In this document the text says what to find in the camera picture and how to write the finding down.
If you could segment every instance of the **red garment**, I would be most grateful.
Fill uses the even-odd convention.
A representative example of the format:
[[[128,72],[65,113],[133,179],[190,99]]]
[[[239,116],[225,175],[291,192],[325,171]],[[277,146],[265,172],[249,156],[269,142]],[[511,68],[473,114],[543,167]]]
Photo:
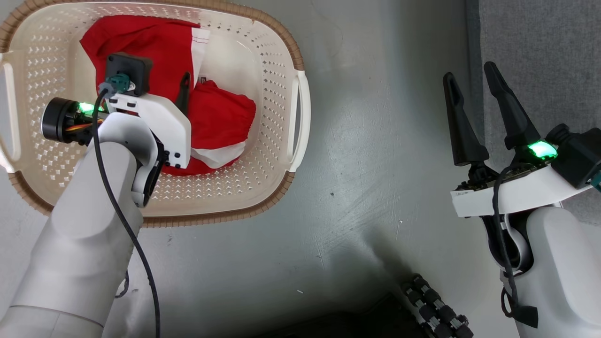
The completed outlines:
[[[81,45],[96,67],[96,84],[105,81],[110,54],[125,52],[154,62],[150,94],[177,99],[182,76],[194,74],[192,28],[200,26],[179,20],[144,16],[108,16],[99,19],[84,35]],[[192,125],[192,148],[220,149],[246,141],[257,107],[244,95],[221,90],[213,81],[191,88],[188,118]],[[190,158],[186,169],[163,168],[178,175],[215,171]]]

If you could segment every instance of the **metallic gray surface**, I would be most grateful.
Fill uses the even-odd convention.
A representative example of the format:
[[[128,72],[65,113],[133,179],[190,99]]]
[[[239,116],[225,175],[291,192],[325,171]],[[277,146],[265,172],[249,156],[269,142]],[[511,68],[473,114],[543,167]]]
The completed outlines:
[[[0,5],[2,13],[20,1]],[[456,217],[442,76],[469,102],[465,8],[436,0],[240,0],[280,20],[305,57],[313,125],[290,192],[257,217],[145,229],[164,337],[248,337],[361,311],[422,274],[478,337],[516,337],[478,220]],[[0,180],[0,310],[44,224]],[[105,337],[151,337],[150,288],[134,254],[130,292]]]

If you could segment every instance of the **green led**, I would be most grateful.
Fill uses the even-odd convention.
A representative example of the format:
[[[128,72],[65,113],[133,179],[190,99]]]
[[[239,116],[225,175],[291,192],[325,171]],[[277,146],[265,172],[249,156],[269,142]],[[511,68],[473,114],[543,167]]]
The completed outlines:
[[[79,110],[81,111],[81,113],[83,115],[92,115],[92,113],[94,112],[94,105],[82,102],[79,104]],[[98,109],[98,111],[104,111],[104,109],[102,109],[102,107],[100,107]]]
[[[557,150],[545,141],[532,143],[528,148],[540,159],[557,157]]]

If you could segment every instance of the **brown woven rim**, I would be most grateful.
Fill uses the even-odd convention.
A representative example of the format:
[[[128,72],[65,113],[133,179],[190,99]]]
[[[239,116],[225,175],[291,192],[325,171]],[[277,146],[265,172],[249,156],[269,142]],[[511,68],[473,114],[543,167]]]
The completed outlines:
[[[0,53],[6,53],[9,50],[10,43],[13,39],[14,33],[17,31],[19,25],[33,12],[48,7],[54,4],[67,4],[74,2],[93,2],[89,0],[26,0],[21,6],[17,7],[9,16],[6,21],[0,26]],[[305,63],[301,55],[299,46],[292,37],[292,34],[284,27],[279,21],[274,19],[267,13],[256,10],[254,8],[231,4],[222,0],[128,0],[128,2],[146,2],[156,3],[163,5],[181,5],[187,7],[196,7],[205,10],[220,11],[223,13],[235,14],[238,16],[247,17],[248,19],[259,21],[276,33],[282,38],[294,64],[294,69],[305,70]],[[25,180],[23,174],[18,171],[16,173],[9,173],[8,177],[11,184],[19,195],[35,210],[49,216],[54,206],[39,197],[33,189],[29,186]],[[192,216],[179,216],[179,217],[145,217],[144,227],[158,228],[158,227],[181,227],[181,226],[195,226],[198,224],[211,224],[220,223],[226,221],[242,220],[256,216],[262,212],[267,211],[269,208],[274,206],[277,202],[282,199],[284,194],[288,191],[288,188],[292,184],[294,179],[294,173],[286,172],[284,179],[280,183],[278,189],[265,201],[246,209],[235,210],[231,212],[221,212],[216,214],[204,214],[204,215],[192,215]]]

